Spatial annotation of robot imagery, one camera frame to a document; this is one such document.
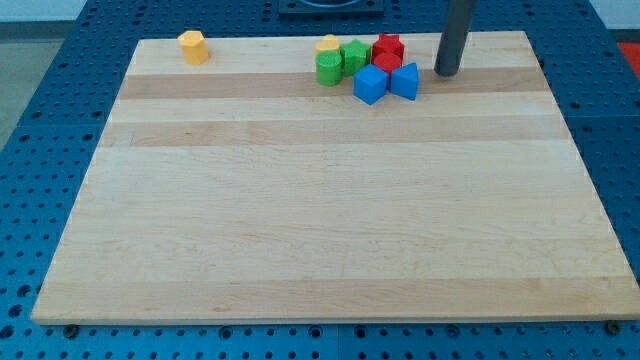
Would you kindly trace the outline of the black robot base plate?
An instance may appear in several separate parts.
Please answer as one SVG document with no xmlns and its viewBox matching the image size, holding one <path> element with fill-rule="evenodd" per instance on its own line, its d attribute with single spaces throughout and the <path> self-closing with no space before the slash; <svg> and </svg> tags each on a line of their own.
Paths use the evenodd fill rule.
<svg viewBox="0 0 640 360">
<path fill-rule="evenodd" d="M 280 17 L 320 15 L 380 15 L 385 0 L 278 0 Z"/>
</svg>

